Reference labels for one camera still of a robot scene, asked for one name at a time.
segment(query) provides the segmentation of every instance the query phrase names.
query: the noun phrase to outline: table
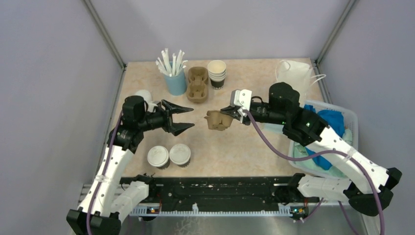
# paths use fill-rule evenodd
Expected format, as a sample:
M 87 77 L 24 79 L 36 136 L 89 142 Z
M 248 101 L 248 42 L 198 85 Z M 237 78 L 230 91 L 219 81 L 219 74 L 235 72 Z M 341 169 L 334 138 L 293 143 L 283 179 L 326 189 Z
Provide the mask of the table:
M 117 103 L 116 114 L 121 111 L 124 99 L 140 89 L 149 90 L 153 100 L 165 99 L 175 104 L 191 107 L 193 112 L 174 115 L 175 122 L 192 122 L 194 127 L 175 137 L 161 129 L 147 131 L 144 140 L 123 176 L 154 174 L 155 177 L 225 177 L 225 176 L 287 176 L 300 170 L 292 167 L 287 160 L 276 156 L 261 140 L 252 125 L 245 126 L 234 120 L 225 131 L 208 129 L 204 116 L 208 110 L 219 110 L 229 105 L 231 91 L 248 89 L 268 102 L 268 89 L 275 83 L 275 67 L 281 59 L 224 60 L 227 77 L 221 90 L 209 86 L 209 97 L 205 103 L 190 102 L 185 94 L 172 96 L 167 90 L 163 76 L 154 62 L 131 62 L 127 66 L 122 89 Z M 309 58 L 290 59 L 311 64 Z M 188 61 L 185 70 L 193 66 L 207 67 L 209 60 Z M 323 100 L 319 86 L 315 84 L 307 99 Z M 281 152 L 287 154 L 289 140 L 284 135 L 264 131 L 266 137 Z M 160 170 L 147 162 L 147 152 L 155 145 L 168 150 L 177 143 L 184 143 L 191 149 L 191 162 L 185 168 L 171 163 Z

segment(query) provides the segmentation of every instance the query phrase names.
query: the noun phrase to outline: zip tie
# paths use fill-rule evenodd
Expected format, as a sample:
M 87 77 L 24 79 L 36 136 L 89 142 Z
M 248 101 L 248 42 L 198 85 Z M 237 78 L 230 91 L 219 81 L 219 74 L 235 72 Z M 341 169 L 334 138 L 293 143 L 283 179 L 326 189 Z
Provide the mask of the zip tie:
M 343 159 L 343 162 L 347 162 L 350 160 L 350 158 L 353 157 L 353 155 L 357 152 L 357 150 L 355 148 L 353 148 L 352 146 L 350 147 L 350 149 L 347 151 L 347 157 L 345 157 Z
M 95 177 L 95 180 L 98 181 L 98 182 L 101 182 L 101 183 L 106 183 L 107 180 L 109 180 L 109 178 L 105 175 L 97 175 Z

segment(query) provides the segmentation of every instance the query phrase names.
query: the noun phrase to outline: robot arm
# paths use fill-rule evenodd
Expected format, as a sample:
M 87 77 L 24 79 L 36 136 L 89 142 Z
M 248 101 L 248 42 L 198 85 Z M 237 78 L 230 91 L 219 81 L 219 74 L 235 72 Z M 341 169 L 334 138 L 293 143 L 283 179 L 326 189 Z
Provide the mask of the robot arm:
M 67 221 L 77 235 L 88 234 L 87 223 L 90 223 L 94 235 L 118 234 L 121 223 L 131 210 L 148 197 L 149 185 L 135 181 L 114 200 L 122 173 L 143 140 L 145 131 L 162 128 L 177 136 L 194 126 L 193 123 L 173 123 L 172 119 L 173 114 L 190 112 L 193 111 L 192 108 L 181 107 L 165 100 L 157 104 L 152 112 L 148 108 L 141 96 L 134 95 L 125 99 L 122 106 L 122 124 L 110 132 L 109 146 L 105 151 L 105 156 L 111 157 L 103 159 L 92 187 L 78 209 L 70 210 L 67 214 Z
M 368 173 L 379 195 L 382 209 L 393 196 L 391 189 L 398 184 L 402 173 L 396 168 L 385 169 L 368 160 L 348 145 L 334 132 L 327 122 L 312 111 L 300 107 L 300 94 L 286 83 L 275 83 L 269 89 L 269 103 L 258 96 L 251 97 L 249 90 L 235 90 L 231 94 L 231 105 L 221 110 L 223 114 L 249 125 L 248 110 L 256 122 L 281 124 L 283 134 L 314 152 L 338 150 L 324 155 L 333 166 L 348 179 L 334 180 L 297 174 L 293 177 L 298 191 L 304 197 L 324 197 L 331 200 L 348 201 L 357 211 L 375 216 L 378 214 L 372 189 L 366 176 L 353 161 L 357 161 Z

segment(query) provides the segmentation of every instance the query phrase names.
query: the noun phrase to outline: face mask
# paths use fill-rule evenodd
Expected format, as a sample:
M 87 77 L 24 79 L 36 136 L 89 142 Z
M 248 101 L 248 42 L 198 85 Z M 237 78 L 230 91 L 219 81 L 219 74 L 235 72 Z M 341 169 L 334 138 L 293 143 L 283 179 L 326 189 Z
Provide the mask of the face mask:
M 307 90 L 314 83 L 326 77 L 325 74 L 311 76 L 312 72 L 313 67 L 309 64 L 292 60 L 281 60 L 275 68 L 275 77 L 277 82 L 285 82 L 299 92 L 300 106 L 303 107 Z

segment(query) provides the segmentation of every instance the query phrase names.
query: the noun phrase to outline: brown cup carrier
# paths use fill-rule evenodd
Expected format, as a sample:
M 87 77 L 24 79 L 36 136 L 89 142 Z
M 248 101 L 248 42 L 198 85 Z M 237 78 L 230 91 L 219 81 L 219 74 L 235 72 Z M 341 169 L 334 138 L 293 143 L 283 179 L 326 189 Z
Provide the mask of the brown cup carrier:
M 231 126 L 233 118 L 222 114 L 218 110 L 209 110 L 206 114 L 207 127 L 209 130 L 224 131 Z
M 203 103 L 208 99 L 208 70 L 205 67 L 191 67 L 187 76 L 187 99 L 194 103 Z

